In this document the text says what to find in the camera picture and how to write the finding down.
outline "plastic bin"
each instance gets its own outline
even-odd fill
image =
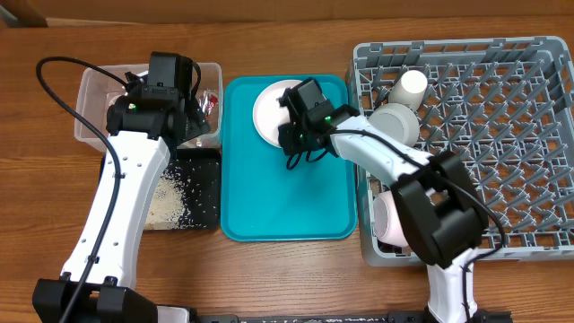
[[[197,91],[197,98],[204,93],[204,90],[207,90],[218,97],[218,103],[214,105],[211,114],[207,118],[209,126],[211,127],[210,133],[183,143],[182,147],[219,148],[222,145],[222,69],[215,63],[198,64],[201,68],[201,83],[199,84]],[[148,70],[148,64],[109,65],[100,67],[121,78],[125,78],[124,74],[129,71],[134,74],[139,74]],[[83,72],[75,110],[96,126],[104,135],[107,135],[106,114],[108,112],[108,108],[117,99],[117,97],[124,95],[125,93],[123,86],[118,82],[110,79],[104,74],[87,68]],[[78,141],[89,144],[101,152],[106,151],[106,146],[100,141],[100,139],[98,139],[95,134],[93,134],[78,120],[75,120],[74,122],[74,136]]]
[[[574,259],[574,68],[555,37],[378,42],[354,49],[351,104],[368,116],[402,73],[429,78],[417,111],[415,148],[457,152],[478,195],[506,228],[506,247],[491,258]],[[411,250],[380,243],[373,197],[386,190],[358,169],[361,250],[372,266],[420,265]],[[493,223],[485,251],[500,243]]]
[[[343,80],[329,74],[244,76],[225,89],[221,223],[233,240],[339,240],[357,225],[350,161],[327,155],[287,170],[287,156],[253,123],[254,104],[265,88],[311,76],[334,106],[348,101]]]

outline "gray dish rack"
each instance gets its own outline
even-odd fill
[[[574,68],[566,43],[534,37],[360,44],[347,77],[351,104],[369,116],[411,69],[429,79],[415,148],[462,157],[478,195],[507,229],[507,247],[491,258],[574,259]],[[420,265],[408,247],[377,240],[372,201],[387,188],[361,168],[357,178],[365,260]],[[492,225],[481,248],[497,243]]]

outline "black cable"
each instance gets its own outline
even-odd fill
[[[325,157],[325,155],[327,153],[329,153],[329,151],[327,149],[325,149],[319,156],[313,158],[312,160],[310,160],[309,158],[311,157],[311,153],[312,151],[308,151],[307,152],[307,156],[305,156],[305,162],[318,162],[320,161],[323,157]]]
[[[65,102],[63,102],[52,91],[52,89],[50,89],[50,87],[48,86],[46,81],[44,81],[44,77],[42,76],[42,66],[44,64],[46,64],[47,62],[55,62],[55,61],[70,62],[70,63],[79,64],[79,65],[84,65],[86,67],[89,67],[89,68],[97,71],[97,72],[100,72],[106,76],[111,77],[112,79],[121,83],[125,88],[127,88],[127,83],[124,82],[119,77],[113,75],[112,73],[105,71],[105,70],[103,70],[103,69],[101,69],[95,65],[83,62],[79,59],[70,58],[70,57],[46,57],[46,58],[41,59],[38,62],[38,64],[36,65],[36,77],[38,77],[38,81],[39,81],[40,85],[42,85],[42,87],[44,88],[46,93],[52,99],[54,99],[54,101],[57,104],[59,104],[62,108],[64,108],[64,110],[66,110],[74,118],[76,118],[80,122],[82,122],[82,124],[84,124],[88,129],[90,129],[106,145],[106,148],[108,148],[109,154],[111,155],[111,158],[114,162],[114,169],[116,172],[115,180],[114,180],[114,188],[113,188],[112,193],[111,193],[111,199],[109,200],[108,211],[106,212],[106,216],[104,217],[103,223],[101,224],[100,232],[98,232],[98,237],[96,238],[96,240],[94,242],[93,249],[91,250],[91,254],[88,256],[88,260],[86,262],[86,267],[84,268],[84,270],[82,272],[82,276],[80,277],[80,280],[78,281],[78,284],[74,290],[74,293],[72,294],[72,297],[70,298],[70,301],[68,302],[68,304],[65,307],[64,313],[62,314],[62,318],[60,318],[60,323],[65,323],[69,319],[69,317],[72,313],[72,310],[74,308],[74,304],[77,301],[77,299],[80,295],[80,292],[82,291],[82,287],[86,283],[86,280],[88,279],[88,275],[90,274],[91,267],[95,263],[96,257],[98,256],[98,251],[100,250],[101,242],[104,239],[104,235],[106,234],[106,230],[108,228],[109,221],[111,220],[111,215],[114,212],[114,207],[116,206],[117,194],[119,193],[119,181],[121,179],[121,169],[119,167],[119,158],[117,157],[116,150],[111,145],[111,143],[108,141],[106,136],[103,135],[94,125],[92,125],[90,123],[90,121],[86,120],[84,117],[82,117],[80,114],[78,114],[72,108],[70,108],[67,104],[65,104]]]
[[[201,68],[199,68],[199,65],[193,61],[191,62],[191,65],[195,68],[197,73],[196,84],[194,84],[194,87],[191,89],[191,98],[190,98],[191,100],[195,100],[197,89],[199,89],[199,83],[201,82]]]
[[[367,137],[373,138],[373,139],[381,142],[388,149],[392,150],[394,153],[396,153],[396,155],[398,155],[399,157],[401,157],[402,159],[404,159],[408,163],[412,164],[413,166],[415,166],[419,169],[422,169],[424,167],[422,164],[415,161],[409,155],[401,152],[398,148],[394,147],[387,140],[383,139],[379,135],[372,134],[366,130],[335,130],[331,134],[365,135]],[[433,171],[432,174],[433,174],[435,179],[442,181],[442,183],[445,184],[446,186],[448,186],[448,187],[458,191],[459,193],[463,194],[468,199],[470,199],[475,206],[481,208],[485,213],[487,213],[488,216],[492,219],[492,221],[496,225],[496,227],[498,228],[499,233],[500,233],[500,244],[495,245],[494,249],[492,249],[488,252],[485,252],[483,254],[480,254],[480,255],[468,260],[462,268],[463,269],[463,306],[465,307],[466,321],[471,322],[472,317],[470,315],[470,310],[469,310],[469,306],[468,306],[468,297],[466,296],[466,273],[468,272],[468,267],[470,265],[472,265],[473,263],[475,263],[476,261],[483,259],[483,258],[487,258],[487,257],[493,255],[494,253],[498,252],[500,249],[502,249],[502,247],[506,241],[506,233],[504,232],[504,227],[502,226],[502,223],[500,222],[500,220],[496,217],[496,215],[494,215],[494,213],[491,211],[491,209],[489,209],[486,205],[484,205],[484,203],[479,201],[476,197],[474,197],[472,194],[468,193],[466,190],[462,189],[457,184],[455,184],[455,183],[451,182],[450,180],[445,179],[444,177],[440,176],[438,173]]]
[[[299,163],[299,160],[301,159],[301,155],[302,155],[302,153],[298,153],[296,155],[289,156],[289,159],[287,160],[287,170],[292,170],[295,168],[295,166],[297,166],[297,164]],[[291,165],[291,161],[293,160],[293,157],[295,157],[295,156],[297,156],[297,159]]]

